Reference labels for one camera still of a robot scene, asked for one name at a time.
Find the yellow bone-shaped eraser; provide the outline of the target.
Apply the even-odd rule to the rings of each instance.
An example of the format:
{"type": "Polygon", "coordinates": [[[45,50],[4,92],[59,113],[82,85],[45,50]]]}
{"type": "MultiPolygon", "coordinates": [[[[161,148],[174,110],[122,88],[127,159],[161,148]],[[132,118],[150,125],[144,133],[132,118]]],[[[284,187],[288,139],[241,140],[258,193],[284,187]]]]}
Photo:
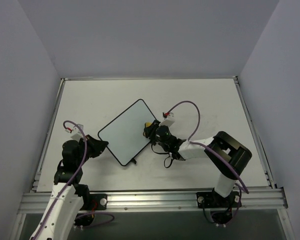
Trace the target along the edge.
{"type": "MultiPolygon", "coordinates": [[[[146,122],[145,124],[144,124],[144,128],[146,129],[146,128],[148,128],[148,127],[150,127],[152,125],[152,123],[151,122],[146,122]]],[[[147,136],[147,133],[146,133],[146,130],[144,129],[144,131],[143,131],[143,135],[146,137],[147,136]]]]}

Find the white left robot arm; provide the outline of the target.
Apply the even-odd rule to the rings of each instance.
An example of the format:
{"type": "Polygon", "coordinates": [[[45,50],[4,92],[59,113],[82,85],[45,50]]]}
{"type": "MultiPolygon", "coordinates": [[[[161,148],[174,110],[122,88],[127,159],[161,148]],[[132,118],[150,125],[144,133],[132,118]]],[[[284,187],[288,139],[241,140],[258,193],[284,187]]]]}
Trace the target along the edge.
{"type": "Polygon", "coordinates": [[[91,226],[98,203],[89,187],[80,183],[82,166],[90,158],[99,157],[108,144],[86,135],[62,145],[62,159],[54,175],[47,207],[30,239],[66,240],[72,228],[91,226]]]}

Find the black-framed whiteboard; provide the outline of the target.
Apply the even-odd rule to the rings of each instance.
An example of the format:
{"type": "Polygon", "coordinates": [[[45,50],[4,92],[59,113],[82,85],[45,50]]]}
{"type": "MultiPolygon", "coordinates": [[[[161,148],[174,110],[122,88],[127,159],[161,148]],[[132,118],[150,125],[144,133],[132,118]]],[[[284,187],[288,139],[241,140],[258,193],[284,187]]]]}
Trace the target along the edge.
{"type": "Polygon", "coordinates": [[[105,125],[97,136],[108,142],[107,149],[121,166],[135,164],[135,157],[150,143],[143,135],[145,123],[155,120],[146,102],[138,99],[105,125]]]}

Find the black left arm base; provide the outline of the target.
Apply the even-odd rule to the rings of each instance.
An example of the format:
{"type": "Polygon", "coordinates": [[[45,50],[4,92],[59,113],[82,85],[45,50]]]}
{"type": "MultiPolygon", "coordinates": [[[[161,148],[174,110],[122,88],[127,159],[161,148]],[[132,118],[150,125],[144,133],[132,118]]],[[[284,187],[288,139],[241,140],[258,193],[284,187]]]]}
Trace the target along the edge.
{"type": "MultiPolygon", "coordinates": [[[[95,212],[95,211],[103,211],[107,209],[107,202],[108,202],[108,195],[105,193],[99,194],[91,194],[88,201],[83,204],[83,207],[80,211],[84,211],[85,213],[88,212],[95,212]]],[[[78,227],[87,227],[90,226],[95,219],[95,215],[86,215],[80,218],[76,218],[74,221],[74,225],[78,227]]]]}

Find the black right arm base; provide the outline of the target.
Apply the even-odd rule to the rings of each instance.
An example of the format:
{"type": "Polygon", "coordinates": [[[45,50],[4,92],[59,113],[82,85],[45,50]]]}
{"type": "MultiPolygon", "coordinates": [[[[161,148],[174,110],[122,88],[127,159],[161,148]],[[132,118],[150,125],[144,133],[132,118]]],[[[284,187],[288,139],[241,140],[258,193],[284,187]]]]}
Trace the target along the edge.
{"type": "Polygon", "coordinates": [[[242,191],[232,191],[222,197],[213,189],[211,192],[197,192],[197,207],[209,224],[225,228],[237,215],[242,206],[242,191]]]}

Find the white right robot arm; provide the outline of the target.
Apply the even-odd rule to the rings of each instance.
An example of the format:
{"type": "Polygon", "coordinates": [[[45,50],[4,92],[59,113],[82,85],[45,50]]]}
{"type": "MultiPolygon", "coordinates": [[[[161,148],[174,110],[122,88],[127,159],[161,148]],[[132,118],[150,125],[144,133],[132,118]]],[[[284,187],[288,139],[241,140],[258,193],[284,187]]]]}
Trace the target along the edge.
{"type": "Polygon", "coordinates": [[[228,203],[234,186],[249,193],[240,175],[251,160],[252,153],[228,133],[220,131],[215,136],[196,141],[180,139],[171,134],[168,126],[154,120],[144,124],[143,135],[152,146],[159,145],[163,149],[162,154],[168,155],[171,163],[192,159],[212,161],[220,172],[212,193],[215,205],[222,207],[228,203]]]}

